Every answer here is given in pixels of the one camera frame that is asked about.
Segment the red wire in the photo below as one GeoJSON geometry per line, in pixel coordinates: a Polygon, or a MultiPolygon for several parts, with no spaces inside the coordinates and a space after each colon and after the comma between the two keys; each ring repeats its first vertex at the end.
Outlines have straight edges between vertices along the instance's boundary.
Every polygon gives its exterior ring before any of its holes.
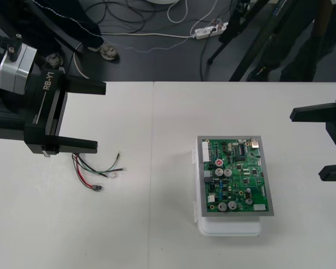
{"type": "Polygon", "coordinates": [[[80,176],[81,180],[84,182],[84,184],[86,184],[87,186],[89,186],[90,188],[92,188],[91,184],[88,184],[87,181],[85,181],[85,179],[83,178],[83,175],[81,174],[80,168],[78,167],[78,157],[77,155],[75,155],[76,157],[76,168],[77,168],[77,173],[80,176]]]}

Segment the white table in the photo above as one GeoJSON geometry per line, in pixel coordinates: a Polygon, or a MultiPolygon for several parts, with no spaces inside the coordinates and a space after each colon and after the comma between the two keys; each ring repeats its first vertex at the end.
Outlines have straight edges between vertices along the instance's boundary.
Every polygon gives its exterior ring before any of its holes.
{"type": "Polygon", "coordinates": [[[89,163],[122,152],[128,171],[85,177],[70,154],[46,159],[0,140],[0,269],[147,268],[153,83],[109,83],[106,96],[70,94],[60,135],[97,140],[89,163]]]}
{"type": "Polygon", "coordinates": [[[336,84],[155,83],[149,268],[336,268],[336,164],[322,123],[295,107],[334,102],[336,84]],[[261,135],[274,217],[252,238],[200,236],[193,223],[197,135],[261,135]]]}
{"type": "Polygon", "coordinates": [[[336,183],[318,177],[336,147],[323,124],[289,119],[335,99],[336,84],[110,82],[105,97],[70,95],[61,135],[97,140],[87,159],[99,168],[120,150],[128,171],[86,174],[105,188],[94,193],[69,155],[0,140],[0,269],[336,268],[336,183]],[[203,237],[194,141],[245,134],[262,136],[275,217],[260,237],[203,237]]]}

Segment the green wire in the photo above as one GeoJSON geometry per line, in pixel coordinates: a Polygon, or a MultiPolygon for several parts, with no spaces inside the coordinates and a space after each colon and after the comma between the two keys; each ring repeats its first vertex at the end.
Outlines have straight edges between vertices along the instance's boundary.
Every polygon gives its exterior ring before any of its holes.
{"type": "Polygon", "coordinates": [[[107,170],[105,170],[105,171],[92,171],[92,170],[89,169],[84,163],[81,164],[80,162],[78,162],[78,164],[79,164],[79,166],[82,167],[84,170],[86,170],[86,171],[88,171],[88,172],[90,172],[90,173],[92,173],[92,174],[104,174],[104,173],[109,173],[110,170],[111,170],[111,169],[118,163],[119,157],[120,157],[120,154],[117,156],[117,158],[116,158],[114,164],[113,164],[109,169],[107,169],[107,170]]]}

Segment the white wire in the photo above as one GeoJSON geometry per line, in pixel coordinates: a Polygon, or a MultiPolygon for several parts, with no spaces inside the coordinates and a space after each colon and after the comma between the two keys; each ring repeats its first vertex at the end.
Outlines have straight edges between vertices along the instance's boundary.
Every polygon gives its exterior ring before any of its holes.
{"type": "Polygon", "coordinates": [[[199,21],[197,21],[197,22],[192,26],[192,28],[191,28],[190,31],[189,31],[189,35],[190,35],[190,36],[193,36],[193,33],[192,33],[192,32],[193,32],[195,26],[196,26],[198,23],[200,23],[202,20],[204,20],[206,17],[208,17],[208,16],[213,12],[215,6],[217,5],[217,2],[218,2],[218,0],[215,0],[215,3],[214,3],[214,5],[213,5],[213,7],[212,7],[212,9],[208,12],[208,14],[206,14],[204,17],[202,17],[199,21]]]}
{"type": "Polygon", "coordinates": [[[172,48],[174,48],[174,47],[176,47],[176,46],[178,46],[178,45],[181,45],[181,44],[185,43],[185,42],[188,40],[188,38],[191,37],[191,36],[188,36],[188,37],[186,37],[182,42],[177,43],[177,44],[175,44],[175,45],[173,45],[173,46],[170,46],[170,47],[168,47],[168,48],[160,48],[160,47],[158,47],[158,48],[151,48],[151,49],[149,49],[149,50],[138,50],[138,49],[136,49],[136,48],[134,48],[134,47],[124,47],[124,46],[122,46],[122,45],[120,45],[120,44],[112,43],[112,42],[110,42],[108,39],[105,39],[105,38],[102,36],[102,35],[110,35],[111,33],[101,33],[101,35],[93,34],[93,33],[91,33],[90,31],[88,31],[86,28],[84,28],[84,27],[83,27],[78,21],[76,21],[75,19],[70,18],[70,17],[63,16],[63,15],[57,13],[56,11],[54,11],[52,8],[42,6],[40,3],[37,3],[36,0],[32,0],[32,1],[33,1],[37,6],[39,6],[39,7],[41,7],[41,8],[44,8],[44,9],[47,9],[47,10],[51,11],[51,12],[54,13],[56,16],[59,16],[59,17],[61,17],[61,18],[66,18],[67,20],[71,20],[71,21],[75,22],[77,25],[79,25],[79,27],[80,27],[82,30],[88,32],[90,35],[97,36],[97,37],[99,37],[99,38],[103,38],[105,41],[107,41],[108,44],[110,44],[110,45],[112,45],[112,46],[120,47],[120,48],[123,48],[123,49],[132,49],[132,50],[134,50],[134,51],[137,52],[137,53],[149,53],[149,52],[151,52],[151,51],[153,51],[153,50],[156,50],[156,49],[159,49],[159,50],[168,50],[168,49],[172,49],[172,48]]]}
{"type": "Polygon", "coordinates": [[[160,34],[160,33],[147,33],[147,34],[106,33],[106,35],[134,35],[134,36],[160,35],[160,36],[168,36],[170,38],[192,38],[193,37],[193,36],[181,36],[181,35],[168,35],[168,34],[160,34]]]}
{"type": "MultiPolygon", "coordinates": [[[[78,45],[76,46],[76,50],[81,46],[81,42],[80,43],[78,43],[78,45]]],[[[78,73],[80,73],[80,75],[82,76],[82,77],[84,77],[84,78],[86,78],[86,79],[90,79],[89,77],[87,77],[82,71],[81,71],[81,69],[78,67],[78,65],[77,65],[77,62],[76,62],[76,53],[74,52],[73,53],[73,63],[74,63],[74,66],[76,66],[76,69],[77,69],[77,71],[78,71],[78,73]]]]}
{"type": "Polygon", "coordinates": [[[185,0],[185,15],[184,17],[180,20],[180,21],[173,21],[170,17],[169,17],[169,11],[172,7],[174,7],[180,0],[178,0],[177,2],[173,3],[167,10],[167,17],[168,17],[168,20],[170,22],[173,22],[174,24],[179,24],[181,23],[182,21],[185,20],[186,16],[188,15],[188,0],[185,0]]]}
{"type": "MultiPolygon", "coordinates": [[[[177,43],[177,44],[175,44],[175,45],[173,45],[173,46],[170,46],[170,47],[168,47],[168,48],[151,48],[151,49],[149,49],[149,50],[138,50],[138,49],[136,49],[136,48],[134,48],[134,47],[122,47],[122,46],[120,46],[121,48],[123,48],[123,49],[133,49],[135,52],[138,52],[138,53],[149,53],[149,52],[151,52],[152,50],[156,50],[156,49],[160,49],[160,50],[169,50],[169,49],[172,49],[172,48],[174,48],[174,47],[176,47],[176,46],[178,46],[178,45],[181,45],[181,44],[183,44],[183,43],[185,43],[187,40],[189,39],[189,37],[187,37],[186,39],[184,39],[182,42],[180,42],[180,43],[177,43]]],[[[81,42],[76,46],[76,50],[81,46],[81,42]]],[[[89,77],[87,77],[81,70],[80,70],[80,68],[78,67],[78,65],[77,65],[77,62],[76,62],[76,54],[75,53],[73,53],[73,62],[74,62],[74,66],[76,66],[76,69],[77,69],[77,71],[78,71],[78,73],[80,73],[80,75],[82,76],[82,77],[84,77],[84,78],[86,78],[86,79],[90,79],[89,77]]]]}

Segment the person's leg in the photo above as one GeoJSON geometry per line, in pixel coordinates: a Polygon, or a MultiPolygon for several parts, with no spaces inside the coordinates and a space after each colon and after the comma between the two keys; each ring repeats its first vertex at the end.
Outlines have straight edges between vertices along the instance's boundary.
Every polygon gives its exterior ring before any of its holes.
{"type": "MultiPolygon", "coordinates": [[[[304,81],[304,72],[309,61],[311,38],[301,47],[294,61],[286,66],[282,72],[280,81],[304,81]]],[[[333,9],[326,34],[321,45],[318,61],[330,54],[336,46],[336,6],[333,9]]]]}
{"type": "Polygon", "coordinates": [[[83,46],[88,47],[94,52],[100,52],[102,57],[107,60],[117,59],[118,54],[108,43],[104,42],[101,37],[101,31],[85,13],[78,0],[36,0],[39,5],[49,7],[55,12],[78,21],[83,28],[76,22],[57,16],[47,8],[40,9],[43,13],[58,25],[66,34],[82,42],[83,46]]]}
{"type": "Polygon", "coordinates": [[[283,22],[277,35],[271,36],[257,67],[248,81],[268,81],[271,70],[280,66],[300,34],[312,23],[317,10],[316,0],[298,1],[283,22]]]}

